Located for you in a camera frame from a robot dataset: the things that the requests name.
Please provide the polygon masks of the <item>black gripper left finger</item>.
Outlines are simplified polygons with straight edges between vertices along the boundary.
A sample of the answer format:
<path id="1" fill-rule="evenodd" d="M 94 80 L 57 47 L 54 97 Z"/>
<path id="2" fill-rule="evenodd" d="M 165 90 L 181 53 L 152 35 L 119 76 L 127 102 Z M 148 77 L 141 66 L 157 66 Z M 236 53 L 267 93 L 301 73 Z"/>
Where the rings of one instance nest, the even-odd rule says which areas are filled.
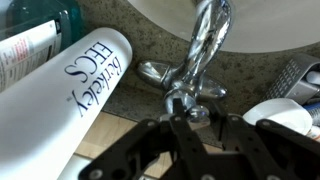
<path id="1" fill-rule="evenodd" d="M 141 121 L 83 168 L 78 180 L 138 180 L 164 152 L 173 163 L 159 180 L 201 180 L 207 152 L 186 117 L 182 101 L 175 99 L 167 121 Z"/>

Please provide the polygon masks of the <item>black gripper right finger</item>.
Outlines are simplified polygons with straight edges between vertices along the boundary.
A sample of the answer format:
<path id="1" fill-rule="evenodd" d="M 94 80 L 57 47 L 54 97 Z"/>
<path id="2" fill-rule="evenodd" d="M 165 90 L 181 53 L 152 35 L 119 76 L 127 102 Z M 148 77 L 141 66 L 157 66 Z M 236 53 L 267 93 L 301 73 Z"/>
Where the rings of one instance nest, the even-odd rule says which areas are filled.
<path id="1" fill-rule="evenodd" d="M 213 131 L 223 147 L 213 157 L 217 180 L 320 180 L 320 143 L 279 123 L 251 126 L 215 102 Z"/>

